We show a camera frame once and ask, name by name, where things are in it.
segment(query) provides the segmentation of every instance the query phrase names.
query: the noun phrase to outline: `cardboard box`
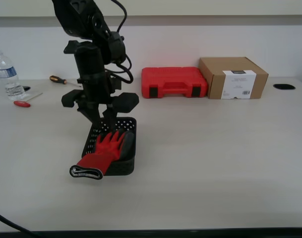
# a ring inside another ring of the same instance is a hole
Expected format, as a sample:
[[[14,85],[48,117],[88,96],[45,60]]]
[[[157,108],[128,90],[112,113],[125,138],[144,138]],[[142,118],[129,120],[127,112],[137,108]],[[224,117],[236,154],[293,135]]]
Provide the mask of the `cardboard box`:
[[[261,98],[269,74],[246,57],[200,58],[210,99]]]

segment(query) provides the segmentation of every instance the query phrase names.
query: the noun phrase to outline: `perforated basket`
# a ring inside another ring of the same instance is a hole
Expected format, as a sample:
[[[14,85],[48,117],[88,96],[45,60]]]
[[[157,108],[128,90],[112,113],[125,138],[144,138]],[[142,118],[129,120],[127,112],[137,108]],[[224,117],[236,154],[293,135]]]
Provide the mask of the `perforated basket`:
[[[136,146],[136,120],[134,118],[117,118],[116,130],[124,129],[131,130],[135,137],[131,150],[128,155],[120,160],[112,162],[108,168],[105,176],[124,176],[129,175],[134,170],[134,157],[135,157],[135,146]],[[82,157],[86,154],[94,152],[97,137],[100,133],[109,132],[109,127],[106,125],[104,119],[101,120],[101,127],[96,128],[94,125],[91,126],[85,148],[82,152]]]

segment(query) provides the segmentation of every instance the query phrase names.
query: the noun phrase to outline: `black cable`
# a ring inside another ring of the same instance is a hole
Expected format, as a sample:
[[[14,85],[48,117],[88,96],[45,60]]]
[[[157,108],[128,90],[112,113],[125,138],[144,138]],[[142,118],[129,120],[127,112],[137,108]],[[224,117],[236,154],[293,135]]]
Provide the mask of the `black cable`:
[[[132,61],[131,59],[129,58],[129,56],[125,55],[127,61],[129,62],[129,68],[128,70],[131,70],[132,69]],[[110,69],[107,69],[106,68],[106,71],[110,72],[110,73],[126,73],[125,71],[113,71],[113,70],[110,70]]]
[[[125,23],[125,21],[127,19],[127,11],[126,11],[125,7],[120,2],[118,2],[117,0],[111,0],[111,1],[114,2],[116,5],[118,5],[124,12],[124,18],[123,18],[122,22],[120,23],[120,25],[117,29],[117,32],[119,32],[121,27],[123,26],[123,24]]]
[[[29,235],[30,237],[34,237],[34,238],[43,238],[42,236],[39,236],[23,227],[20,227],[19,225],[9,221],[7,218],[3,217],[0,215],[0,222],[3,222],[4,224],[8,225],[9,227],[12,227],[26,235]]]
[[[126,72],[126,73],[128,74],[130,80],[126,80],[126,79],[124,79],[124,78],[122,78],[122,77],[120,77],[119,75],[116,75],[116,74],[114,74],[114,73],[110,73],[110,75],[113,76],[113,77],[115,77],[115,78],[117,78],[117,79],[119,79],[119,80],[121,80],[121,81],[124,82],[124,83],[131,84],[131,83],[133,82],[133,75],[132,75],[132,73],[130,72],[130,70],[128,70],[126,67],[124,67],[124,66],[121,65],[121,64],[117,64],[117,66],[118,66],[120,69],[123,69],[123,71]]]

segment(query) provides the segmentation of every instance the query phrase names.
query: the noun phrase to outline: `small screwdriver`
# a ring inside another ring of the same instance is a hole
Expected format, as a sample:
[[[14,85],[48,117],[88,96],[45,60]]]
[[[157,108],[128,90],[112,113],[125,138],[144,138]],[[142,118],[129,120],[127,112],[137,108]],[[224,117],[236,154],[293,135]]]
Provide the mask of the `small screwdriver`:
[[[14,104],[18,107],[21,107],[21,108],[29,108],[31,107],[31,105],[28,103],[28,101],[42,95],[43,93],[38,93],[36,94],[34,97],[30,98],[29,100],[26,100],[25,102],[24,101],[14,101]]]
[[[72,85],[74,85],[74,86],[76,86],[78,88],[82,87],[82,86],[80,86],[78,84],[75,84],[75,83],[69,83],[69,82],[67,82],[66,79],[62,79],[62,78],[59,78],[59,77],[54,76],[54,75],[50,76],[50,81],[54,82],[54,83],[61,83],[61,84],[72,84]]]

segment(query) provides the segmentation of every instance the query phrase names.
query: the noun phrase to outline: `water bottle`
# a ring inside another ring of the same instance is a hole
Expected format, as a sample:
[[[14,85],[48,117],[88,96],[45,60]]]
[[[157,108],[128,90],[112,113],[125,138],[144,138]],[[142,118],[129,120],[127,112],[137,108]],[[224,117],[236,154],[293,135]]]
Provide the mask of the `water bottle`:
[[[11,60],[4,56],[2,51],[0,51],[0,79],[4,83],[5,92],[11,100],[20,100],[26,96]]]

